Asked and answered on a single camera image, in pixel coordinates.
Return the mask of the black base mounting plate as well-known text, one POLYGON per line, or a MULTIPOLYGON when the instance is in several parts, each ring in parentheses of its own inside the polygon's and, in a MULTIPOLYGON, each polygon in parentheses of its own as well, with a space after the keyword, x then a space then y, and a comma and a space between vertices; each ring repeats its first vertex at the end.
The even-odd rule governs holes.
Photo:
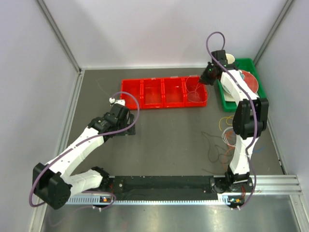
POLYGON ((115 176, 101 187, 119 200, 214 200, 211 176, 115 176))

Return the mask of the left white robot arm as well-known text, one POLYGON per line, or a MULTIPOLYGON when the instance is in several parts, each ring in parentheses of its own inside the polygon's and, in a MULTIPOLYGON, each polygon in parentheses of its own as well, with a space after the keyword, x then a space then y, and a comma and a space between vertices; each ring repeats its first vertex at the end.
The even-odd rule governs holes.
POLYGON ((123 99, 110 98, 111 109, 96 117, 82 134, 60 155, 46 164, 33 168, 31 195, 36 195, 54 210, 60 209, 68 199, 90 189, 106 191, 109 175, 102 168, 94 167, 81 174, 74 170, 98 147, 114 136, 133 135, 135 117, 123 99))

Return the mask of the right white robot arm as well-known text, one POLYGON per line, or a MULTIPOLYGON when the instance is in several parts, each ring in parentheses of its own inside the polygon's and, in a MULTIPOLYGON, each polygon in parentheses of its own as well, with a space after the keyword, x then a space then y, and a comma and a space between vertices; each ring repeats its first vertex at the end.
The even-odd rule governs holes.
POLYGON ((213 85, 219 80, 237 104, 232 122, 236 145, 225 173, 226 187, 237 191, 250 183, 251 156, 258 137, 267 127, 269 102, 251 91, 235 64, 228 63, 224 50, 213 51, 210 56, 211 62, 208 62, 199 82, 213 85))

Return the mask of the white square board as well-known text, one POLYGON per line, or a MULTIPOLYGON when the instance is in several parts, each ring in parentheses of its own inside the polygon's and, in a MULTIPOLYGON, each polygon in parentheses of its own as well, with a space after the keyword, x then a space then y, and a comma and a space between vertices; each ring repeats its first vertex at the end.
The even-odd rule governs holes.
POLYGON ((238 99, 233 98, 231 94, 225 92, 224 92, 224 100, 226 102, 238 102, 238 99))

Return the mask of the dark green paper cup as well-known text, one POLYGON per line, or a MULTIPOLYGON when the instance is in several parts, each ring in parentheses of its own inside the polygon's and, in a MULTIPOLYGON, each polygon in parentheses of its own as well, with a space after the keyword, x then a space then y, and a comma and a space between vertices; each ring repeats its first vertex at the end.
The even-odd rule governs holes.
POLYGON ((239 63, 236 61, 235 57, 232 54, 226 53, 225 56, 227 59, 228 66, 231 66, 231 65, 235 65, 237 67, 239 66, 239 63))

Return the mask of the red round plate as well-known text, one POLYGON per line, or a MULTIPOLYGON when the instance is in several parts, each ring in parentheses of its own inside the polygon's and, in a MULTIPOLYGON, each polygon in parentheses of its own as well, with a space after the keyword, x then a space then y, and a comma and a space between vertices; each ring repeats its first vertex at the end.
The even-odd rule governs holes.
POLYGON ((247 84, 247 86, 250 88, 250 90, 254 93, 257 93, 259 89, 259 84, 255 76, 245 70, 240 70, 239 72, 240 72, 242 79, 247 84))

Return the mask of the green plastic tray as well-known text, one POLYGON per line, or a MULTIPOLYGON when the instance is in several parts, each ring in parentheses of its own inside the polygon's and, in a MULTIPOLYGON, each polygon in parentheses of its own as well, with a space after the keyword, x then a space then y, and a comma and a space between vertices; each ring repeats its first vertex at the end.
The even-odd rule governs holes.
MULTIPOLYGON (((266 93, 264 90, 264 87, 262 85, 261 79, 258 75, 258 72, 254 66, 253 60, 251 58, 236 58, 235 61, 236 66, 242 70, 243 72, 248 72, 251 73, 257 80, 258 82, 258 90, 257 90, 257 95, 260 98, 266 98, 266 93)), ((216 84, 218 85, 218 89, 220 92, 220 98, 221 98, 221 103, 222 103, 222 109, 224 112, 235 112, 237 105, 235 104, 234 101, 226 101, 225 100, 225 90, 222 87, 222 84, 220 83, 220 81, 216 81, 216 84)))

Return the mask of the red bin far left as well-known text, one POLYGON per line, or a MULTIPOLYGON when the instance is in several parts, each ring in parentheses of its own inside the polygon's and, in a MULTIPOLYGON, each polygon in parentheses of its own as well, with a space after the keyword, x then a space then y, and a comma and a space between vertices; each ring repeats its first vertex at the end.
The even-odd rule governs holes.
MULTIPOLYGON (((140 109, 143 108, 141 102, 142 100, 141 84, 142 84, 141 79, 123 79, 121 82, 121 91, 131 94, 139 103, 140 109)), ((121 99, 125 100, 126 107, 128 107, 129 109, 131 110, 137 109, 137 104, 131 96, 121 93, 121 99)))

